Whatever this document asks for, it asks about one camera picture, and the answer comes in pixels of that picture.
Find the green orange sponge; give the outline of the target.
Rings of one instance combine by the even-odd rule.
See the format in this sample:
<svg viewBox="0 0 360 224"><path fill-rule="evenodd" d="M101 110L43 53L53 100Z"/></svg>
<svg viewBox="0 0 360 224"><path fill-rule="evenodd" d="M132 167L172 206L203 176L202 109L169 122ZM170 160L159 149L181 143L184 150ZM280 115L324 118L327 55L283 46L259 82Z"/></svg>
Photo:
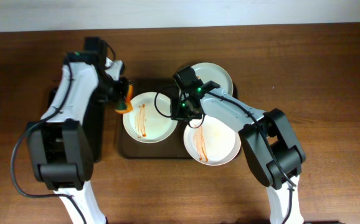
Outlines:
<svg viewBox="0 0 360 224"><path fill-rule="evenodd" d="M133 106L131 104L132 96L133 96L133 85L128 85L128 90L126 94L116 103L115 111L118 114L126 114L133 110Z"/></svg>

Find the pale green plate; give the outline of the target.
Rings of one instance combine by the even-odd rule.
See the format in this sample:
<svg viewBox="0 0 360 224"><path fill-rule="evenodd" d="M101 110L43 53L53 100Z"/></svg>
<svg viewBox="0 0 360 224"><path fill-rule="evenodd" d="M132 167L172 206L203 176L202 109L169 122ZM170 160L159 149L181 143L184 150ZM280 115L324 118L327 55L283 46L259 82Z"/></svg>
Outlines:
<svg viewBox="0 0 360 224"><path fill-rule="evenodd" d="M234 85L230 75L217 64L202 62L192 65L191 68L195 71L198 79L204 83L208 81L216 82L223 88L229 95L234 93Z"/></svg>

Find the white plate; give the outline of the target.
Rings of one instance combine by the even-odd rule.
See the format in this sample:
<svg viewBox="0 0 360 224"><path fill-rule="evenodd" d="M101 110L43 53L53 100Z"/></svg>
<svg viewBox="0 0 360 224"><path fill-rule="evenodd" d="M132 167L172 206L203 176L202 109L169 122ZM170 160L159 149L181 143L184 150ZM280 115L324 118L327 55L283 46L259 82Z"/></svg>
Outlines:
<svg viewBox="0 0 360 224"><path fill-rule="evenodd" d="M240 152L239 135L216 118L205 116L204 122L189 122L183 134L189 155L207 166L221 166L233 160Z"/></svg>
<svg viewBox="0 0 360 224"><path fill-rule="evenodd" d="M158 113L169 114L171 100L164 94L145 92L131 100L133 110L123 115L123 126L134 140L152 144L168 138L176 129L177 121Z"/></svg>

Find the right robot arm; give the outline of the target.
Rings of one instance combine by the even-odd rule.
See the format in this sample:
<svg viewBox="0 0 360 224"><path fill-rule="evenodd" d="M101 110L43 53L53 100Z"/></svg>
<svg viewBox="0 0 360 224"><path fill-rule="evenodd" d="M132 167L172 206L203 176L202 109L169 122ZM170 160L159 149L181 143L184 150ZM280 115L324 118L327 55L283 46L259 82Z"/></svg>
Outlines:
<svg viewBox="0 0 360 224"><path fill-rule="evenodd" d="M173 120L210 116L238 133L250 171L267 188L271 223L304 223L298 199L302 146L283 111L255 109L228 94L218 83L203 82L194 69L178 70L180 90L172 99Z"/></svg>

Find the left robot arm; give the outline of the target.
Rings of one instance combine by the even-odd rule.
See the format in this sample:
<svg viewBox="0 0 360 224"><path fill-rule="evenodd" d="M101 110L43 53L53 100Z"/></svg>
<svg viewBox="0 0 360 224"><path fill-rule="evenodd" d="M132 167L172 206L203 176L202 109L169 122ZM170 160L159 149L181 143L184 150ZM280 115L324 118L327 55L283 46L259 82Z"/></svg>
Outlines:
<svg viewBox="0 0 360 224"><path fill-rule="evenodd" d="M107 223L91 185L102 156L105 103L121 114L132 109L133 87L122 75L123 61L108 58L111 50L101 38L87 37L83 50L68 53L47 111L26 128L36 180L62 200L74 223Z"/></svg>

